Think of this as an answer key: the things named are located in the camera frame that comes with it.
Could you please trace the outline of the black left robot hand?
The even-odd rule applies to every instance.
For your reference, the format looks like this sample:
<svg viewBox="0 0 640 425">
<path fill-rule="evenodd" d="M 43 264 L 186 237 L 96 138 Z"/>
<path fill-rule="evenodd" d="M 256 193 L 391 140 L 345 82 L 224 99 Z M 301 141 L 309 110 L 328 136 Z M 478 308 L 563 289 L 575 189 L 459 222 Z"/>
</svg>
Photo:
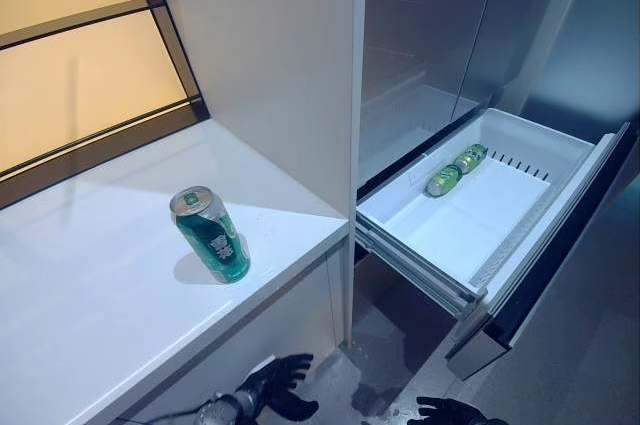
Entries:
<svg viewBox="0 0 640 425">
<path fill-rule="evenodd" d="M 275 358 L 246 378 L 241 388 L 249 390 L 254 397 L 253 421 L 265 407 L 293 422 L 308 420 L 319 410 L 317 401 L 306 401 L 293 393 L 306 378 L 313 359 L 310 353 Z"/>
</svg>

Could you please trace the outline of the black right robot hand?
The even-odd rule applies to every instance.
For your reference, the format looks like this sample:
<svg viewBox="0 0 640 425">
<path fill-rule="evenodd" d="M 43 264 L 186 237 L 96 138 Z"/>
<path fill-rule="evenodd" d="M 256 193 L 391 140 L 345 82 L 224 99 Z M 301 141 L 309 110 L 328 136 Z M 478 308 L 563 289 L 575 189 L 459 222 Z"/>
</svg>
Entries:
<svg viewBox="0 0 640 425">
<path fill-rule="evenodd" d="M 480 410 L 464 402 L 449 399 L 419 396 L 416 398 L 419 406 L 420 419 L 417 424 L 485 424 L 487 418 Z"/>
</svg>

